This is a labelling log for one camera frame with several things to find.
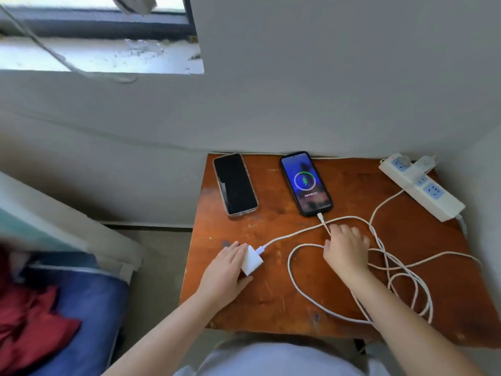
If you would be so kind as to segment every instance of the table top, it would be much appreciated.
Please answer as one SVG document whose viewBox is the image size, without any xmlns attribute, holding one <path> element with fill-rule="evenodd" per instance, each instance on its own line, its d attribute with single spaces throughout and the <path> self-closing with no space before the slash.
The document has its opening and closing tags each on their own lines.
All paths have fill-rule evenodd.
<svg viewBox="0 0 501 376">
<path fill-rule="evenodd" d="M 229 243 L 238 240 L 257 248 L 276 237 L 319 223 L 315 216 L 306 218 L 299 214 L 279 169 L 279 157 L 273 155 L 244 156 L 260 205 L 253 213 L 228 217 L 212 167 L 216 157 L 207 157 L 180 303 L 197 290 L 205 268 Z M 346 215 L 369 220 L 381 202 L 399 191 L 378 169 L 377 159 L 315 160 L 315 165 L 334 202 L 334 208 L 324 213 L 325 220 Z M 371 238 L 371 247 L 377 248 L 364 222 L 355 219 L 342 222 L 358 227 Z M 373 225 L 386 250 L 404 264 L 444 251 L 469 253 L 457 221 L 438 221 L 406 193 L 380 208 Z M 317 228 L 266 248 L 261 256 L 263 265 L 253 272 L 254 280 L 215 316 L 210 327 L 378 339 L 379 334 L 372 326 L 330 316 L 294 288 L 287 270 L 289 253 L 298 244 L 323 244 L 327 238 L 326 230 Z M 370 252 L 369 261 L 383 266 L 381 253 Z M 343 316 L 364 319 L 349 290 L 324 261 L 320 248 L 310 246 L 297 250 L 291 270 L 297 285 L 318 303 Z M 371 271 L 386 284 L 385 271 Z M 436 329 L 460 345 L 501 347 L 501 323 L 474 260 L 444 255 L 413 271 L 430 289 L 434 305 L 432 325 Z M 410 304 L 414 293 L 412 281 L 399 277 L 394 285 L 402 300 Z M 424 297 L 420 290 L 416 306 L 419 310 L 424 307 Z"/>
</svg>

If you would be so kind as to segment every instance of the hand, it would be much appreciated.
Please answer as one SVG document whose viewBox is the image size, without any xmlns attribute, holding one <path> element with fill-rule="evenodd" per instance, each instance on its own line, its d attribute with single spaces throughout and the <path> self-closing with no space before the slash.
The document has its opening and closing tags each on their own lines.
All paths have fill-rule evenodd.
<svg viewBox="0 0 501 376">
<path fill-rule="evenodd" d="M 370 240 L 362 237 L 356 227 L 335 225 L 330 227 L 331 239 L 325 240 L 324 259 L 346 284 L 360 272 L 368 272 L 367 261 Z"/>
<path fill-rule="evenodd" d="M 223 248 L 205 269 L 197 294 L 207 299 L 215 312 L 232 302 L 253 279 L 248 276 L 238 281 L 247 247 L 234 242 Z"/>
</svg>

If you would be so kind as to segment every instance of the smartphone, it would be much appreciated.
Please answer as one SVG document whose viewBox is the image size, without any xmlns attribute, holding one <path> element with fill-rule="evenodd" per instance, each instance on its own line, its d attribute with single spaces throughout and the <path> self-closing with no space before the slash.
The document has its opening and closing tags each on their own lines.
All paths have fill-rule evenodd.
<svg viewBox="0 0 501 376">
<path fill-rule="evenodd" d="M 226 213 L 238 216 L 255 211 L 259 205 L 258 198 L 241 154 L 214 158 L 212 164 Z"/>
<path fill-rule="evenodd" d="M 281 157 L 280 165 L 301 215 L 312 216 L 333 207 L 331 196 L 307 152 Z"/>
</svg>

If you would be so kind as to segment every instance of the glass pane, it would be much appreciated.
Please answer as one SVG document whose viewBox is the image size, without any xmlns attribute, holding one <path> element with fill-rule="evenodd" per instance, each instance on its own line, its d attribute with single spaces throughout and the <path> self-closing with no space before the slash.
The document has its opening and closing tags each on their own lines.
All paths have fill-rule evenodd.
<svg viewBox="0 0 501 376">
<path fill-rule="evenodd" d="M 157 12 L 185 12 L 183 0 L 156 1 L 157 7 L 154 10 Z M 118 10 L 113 0 L 0 0 L 0 3 L 7 7 Z"/>
</svg>

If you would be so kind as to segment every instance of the floor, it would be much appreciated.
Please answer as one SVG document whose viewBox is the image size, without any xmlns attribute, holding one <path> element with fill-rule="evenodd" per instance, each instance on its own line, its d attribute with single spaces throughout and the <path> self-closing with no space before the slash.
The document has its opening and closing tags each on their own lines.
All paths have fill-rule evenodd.
<svg viewBox="0 0 501 376">
<path fill-rule="evenodd" d="M 121 356 L 163 318 L 177 308 L 191 233 L 165 231 L 118 231 L 143 244 L 147 250 L 140 271 L 131 281 L 125 317 L 125 339 L 117 349 Z M 181 366 L 197 369 L 210 351 L 229 333 L 205 329 L 185 356 Z M 358 356 L 352 340 L 327 339 L 347 358 Z"/>
</svg>

